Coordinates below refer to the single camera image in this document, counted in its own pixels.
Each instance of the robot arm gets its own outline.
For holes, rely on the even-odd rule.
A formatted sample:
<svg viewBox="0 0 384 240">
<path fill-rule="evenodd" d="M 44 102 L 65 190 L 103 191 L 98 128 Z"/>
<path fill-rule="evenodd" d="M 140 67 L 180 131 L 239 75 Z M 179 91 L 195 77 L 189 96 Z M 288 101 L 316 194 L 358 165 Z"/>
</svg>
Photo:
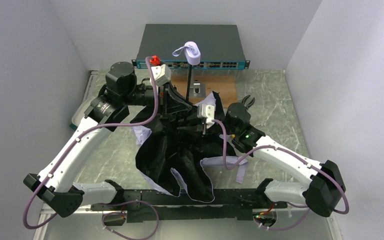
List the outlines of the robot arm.
<svg viewBox="0 0 384 240">
<path fill-rule="evenodd" d="M 223 123 L 228 134 L 234 135 L 232 143 L 235 148 L 274 164 L 298 180 L 279 182 L 266 178 L 256 189 L 260 201 L 307 205 L 318 215 L 329 217 L 346 191 L 338 166 L 330 160 L 321 163 L 309 159 L 280 145 L 253 127 L 250 119 L 251 115 L 243 104 L 237 102 L 228 107 Z"/>
<path fill-rule="evenodd" d="M 152 73 L 159 86 L 158 91 L 164 92 L 162 94 L 164 97 L 158 99 L 158 114 L 170 115 L 174 111 L 181 116 L 179 119 L 184 119 L 185 114 L 189 113 L 193 106 L 185 102 L 169 83 L 170 70 L 165 65 L 154 66 Z M 131 64 L 127 62 L 114 64 L 105 78 L 106 85 L 103 86 L 99 96 L 91 102 L 78 129 L 61 152 L 39 174 L 28 174 L 24 179 L 24 184 L 32 191 L 36 191 L 37 196 L 63 218 L 83 205 L 125 202 L 123 188 L 111 180 L 89 184 L 73 182 L 89 155 L 115 130 L 116 126 L 97 128 L 86 135 L 82 133 L 97 125 L 120 123 L 129 115 L 128 105 L 153 106 L 155 104 L 153 89 L 144 84 L 136 85 L 137 79 Z M 197 110 L 197 118 L 205 118 L 202 129 L 204 133 L 213 124 L 211 118 L 214 117 L 214 109 L 213 106 L 203 105 L 203 108 Z M 317 214 L 324 217 L 330 216 L 341 195 L 335 186 L 314 168 L 328 173 L 345 191 L 338 166 L 329 160 L 322 164 L 281 146 L 250 125 L 250 118 L 247 108 L 241 103 L 233 103 L 228 107 L 223 123 L 228 134 L 235 136 L 232 140 L 235 148 L 243 153 L 257 149 L 251 155 L 254 154 L 256 158 L 271 162 L 299 181 L 279 182 L 265 179 L 255 191 L 259 201 L 306 204 Z M 66 154 L 64 161 L 53 174 L 50 174 L 51 169 L 56 166 L 68 148 L 71 148 L 71 151 Z M 305 159 L 308 164 L 303 164 L 296 157 Z"/>
</svg>

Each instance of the white wall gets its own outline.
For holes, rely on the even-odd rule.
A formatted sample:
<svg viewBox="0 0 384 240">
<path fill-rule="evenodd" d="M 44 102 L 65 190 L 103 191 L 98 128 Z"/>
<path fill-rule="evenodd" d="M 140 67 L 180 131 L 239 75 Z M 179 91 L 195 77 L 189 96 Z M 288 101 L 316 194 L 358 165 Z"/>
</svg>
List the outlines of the white wall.
<svg viewBox="0 0 384 240">
<path fill-rule="evenodd" d="M 48 0 L 0 0 L 0 240 L 27 240 L 23 185 L 71 135 L 87 70 Z M 29 218 L 37 223 L 34 202 Z"/>
<path fill-rule="evenodd" d="M 323 0 L 286 80 L 310 156 L 341 170 L 344 239 L 384 239 L 384 0 Z"/>
<path fill-rule="evenodd" d="M 89 70 L 135 59 L 152 23 L 236 24 L 251 68 L 285 69 L 321 1 L 51 0 Z"/>
</svg>

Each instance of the gray marble floor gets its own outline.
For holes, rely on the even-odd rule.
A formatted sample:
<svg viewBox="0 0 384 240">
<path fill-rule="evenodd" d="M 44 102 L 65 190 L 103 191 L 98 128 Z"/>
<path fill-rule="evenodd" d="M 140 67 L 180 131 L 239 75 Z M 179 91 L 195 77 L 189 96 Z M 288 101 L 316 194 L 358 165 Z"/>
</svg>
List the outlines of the gray marble floor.
<svg viewBox="0 0 384 240">
<path fill-rule="evenodd" d="M 90 94 L 96 96 L 105 83 L 106 71 L 99 72 Z M 185 75 L 186 70 L 174 70 L 175 75 Z M 235 76 L 237 98 L 246 95 L 255 97 L 255 104 L 249 109 L 251 124 L 265 132 L 285 147 L 308 157 L 303 134 L 295 113 L 291 95 L 282 71 L 271 70 L 196 70 L 195 75 Z M 145 69 L 136 70 L 138 81 L 148 76 Z M 130 106 L 128 123 L 142 107 Z M 99 183 L 112 179 L 125 189 L 150 189 L 151 187 L 135 167 L 135 155 L 139 147 L 130 128 L 119 127 L 107 138 L 78 174 L 80 183 Z M 247 158 L 249 161 L 243 184 L 235 182 L 237 169 L 228 171 L 222 167 L 207 171 L 215 188 L 256 188 L 265 178 L 278 181 L 295 181 L 292 176 L 262 159 Z"/>
</svg>

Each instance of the red clip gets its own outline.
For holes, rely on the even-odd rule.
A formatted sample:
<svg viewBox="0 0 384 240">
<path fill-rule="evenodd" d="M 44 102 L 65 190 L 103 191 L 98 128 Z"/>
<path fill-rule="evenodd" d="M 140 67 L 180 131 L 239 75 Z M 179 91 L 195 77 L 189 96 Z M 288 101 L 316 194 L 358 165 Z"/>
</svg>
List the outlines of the red clip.
<svg viewBox="0 0 384 240">
<path fill-rule="evenodd" d="M 151 63 L 154 66 L 159 66 L 161 64 L 161 60 L 158 56 L 152 56 L 152 59 L 149 60 L 149 63 Z"/>
</svg>

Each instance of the wooden board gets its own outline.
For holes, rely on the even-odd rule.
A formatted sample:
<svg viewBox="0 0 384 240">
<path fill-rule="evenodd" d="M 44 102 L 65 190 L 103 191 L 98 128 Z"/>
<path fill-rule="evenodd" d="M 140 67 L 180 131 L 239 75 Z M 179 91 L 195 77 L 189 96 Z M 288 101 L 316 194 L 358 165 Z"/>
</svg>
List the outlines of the wooden board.
<svg viewBox="0 0 384 240">
<path fill-rule="evenodd" d="M 212 91 L 219 93 L 221 103 L 224 108 L 227 108 L 230 104 L 238 102 L 238 96 L 236 94 L 236 85 L 234 76 L 194 76 L 194 80 L 198 80 L 200 83 L 205 84 L 205 94 L 208 96 Z M 186 96 L 186 86 L 188 85 L 187 76 L 171 76 L 171 84 L 176 86 L 177 91 Z M 193 104 L 202 101 L 202 98 L 189 98 L 189 101 Z"/>
</svg>

